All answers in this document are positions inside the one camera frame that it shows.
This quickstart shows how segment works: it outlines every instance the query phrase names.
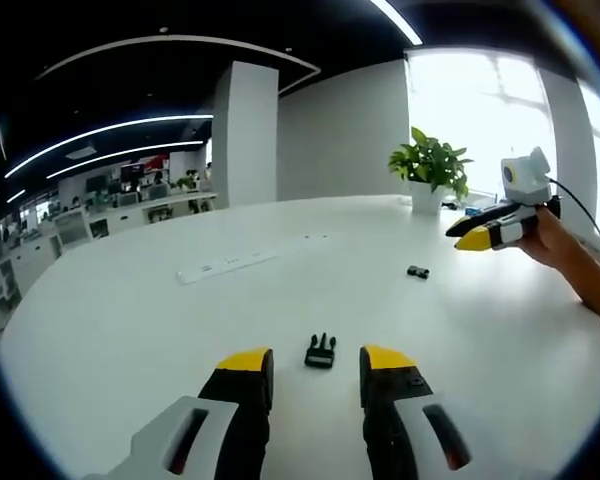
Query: black ceiling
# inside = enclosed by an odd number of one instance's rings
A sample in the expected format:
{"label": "black ceiling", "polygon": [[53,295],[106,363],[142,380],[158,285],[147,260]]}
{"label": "black ceiling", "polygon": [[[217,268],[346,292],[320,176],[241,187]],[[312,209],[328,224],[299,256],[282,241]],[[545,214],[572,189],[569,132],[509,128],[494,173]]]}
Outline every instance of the black ceiling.
{"label": "black ceiling", "polygon": [[[532,54],[554,68],[569,68],[532,17],[516,8],[519,2],[390,2],[425,46],[506,48]],[[321,69],[320,75],[295,88],[299,89],[400,58],[411,47],[369,0],[151,3],[129,7],[90,2],[66,4],[63,10],[29,2],[18,5],[17,15],[0,14],[0,131],[7,156],[5,161],[0,148],[0,197],[20,188],[44,188],[46,175],[70,164],[64,157],[67,151],[40,157],[7,181],[3,176],[10,167],[66,138],[139,118],[212,113],[216,82],[233,60],[277,68],[281,88],[311,72],[289,60],[243,48],[162,41],[94,53],[44,74],[80,52],[155,35],[209,36],[282,53],[291,48],[289,55]],[[210,134],[209,125],[197,130],[196,138]],[[108,132],[92,139],[98,150],[94,155],[189,139],[183,131],[179,124],[152,124],[126,133]],[[82,143],[67,150],[81,148]]]}

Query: white wall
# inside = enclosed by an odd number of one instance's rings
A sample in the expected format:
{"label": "white wall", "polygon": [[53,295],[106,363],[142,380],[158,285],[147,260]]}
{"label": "white wall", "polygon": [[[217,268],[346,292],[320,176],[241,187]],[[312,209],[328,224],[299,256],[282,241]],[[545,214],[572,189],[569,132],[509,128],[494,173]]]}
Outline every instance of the white wall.
{"label": "white wall", "polygon": [[204,170],[207,167],[207,163],[206,163],[206,159],[207,159],[207,145],[203,145],[202,148],[200,148],[200,150],[196,151],[196,156],[194,159],[194,169],[196,169],[198,171],[198,175],[200,175],[200,178],[204,177]]}
{"label": "white wall", "polygon": [[169,180],[175,183],[186,176],[187,170],[196,168],[198,152],[172,152],[169,154]]}
{"label": "white wall", "polygon": [[278,111],[278,200],[398,193],[401,182],[389,175],[387,162],[409,138],[403,60],[284,97]]}
{"label": "white wall", "polygon": [[[556,139],[557,180],[573,192],[591,215],[596,215],[598,179],[596,152],[587,107],[577,82],[540,69],[549,101]],[[562,220],[577,235],[593,238],[593,224],[565,192]]]}
{"label": "white wall", "polygon": [[216,86],[214,188],[220,207],[276,201],[278,71],[233,62]]}

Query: potted plant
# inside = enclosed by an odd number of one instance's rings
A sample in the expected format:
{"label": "potted plant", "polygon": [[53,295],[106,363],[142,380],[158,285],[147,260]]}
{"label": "potted plant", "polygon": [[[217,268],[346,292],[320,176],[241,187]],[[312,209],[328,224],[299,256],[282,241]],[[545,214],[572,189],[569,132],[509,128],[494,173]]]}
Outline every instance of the potted plant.
{"label": "potted plant", "polygon": [[178,188],[180,188],[180,190],[193,190],[195,187],[193,184],[193,180],[189,177],[179,178],[176,182],[176,185],[178,186]]}
{"label": "potted plant", "polygon": [[414,212],[437,215],[447,188],[458,200],[468,195],[464,166],[473,160],[458,158],[466,148],[454,150],[448,143],[441,145],[437,138],[427,137],[415,127],[411,136],[415,145],[402,144],[393,152],[389,171],[409,181]]}

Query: computer monitor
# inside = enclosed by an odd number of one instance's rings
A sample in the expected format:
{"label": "computer monitor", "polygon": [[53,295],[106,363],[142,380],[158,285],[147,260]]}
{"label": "computer monitor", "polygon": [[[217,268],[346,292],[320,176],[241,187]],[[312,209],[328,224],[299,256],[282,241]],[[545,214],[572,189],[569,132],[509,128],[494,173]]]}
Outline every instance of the computer monitor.
{"label": "computer monitor", "polygon": [[107,191],[109,195],[115,195],[117,193],[122,193],[122,185],[120,182],[113,182],[107,186]]}
{"label": "computer monitor", "polygon": [[87,192],[100,192],[107,188],[107,176],[98,175],[87,179]]}
{"label": "computer monitor", "polygon": [[144,177],[144,163],[131,163],[120,167],[120,181],[124,183],[137,183]]}

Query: hand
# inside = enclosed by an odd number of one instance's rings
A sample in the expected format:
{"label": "hand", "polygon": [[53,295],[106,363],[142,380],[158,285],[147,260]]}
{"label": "hand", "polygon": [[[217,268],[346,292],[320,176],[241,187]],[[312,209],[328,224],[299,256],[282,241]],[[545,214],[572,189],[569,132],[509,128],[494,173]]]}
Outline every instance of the hand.
{"label": "hand", "polygon": [[578,241],[549,210],[538,208],[538,226],[518,240],[518,247],[531,258],[560,270],[567,263]]}

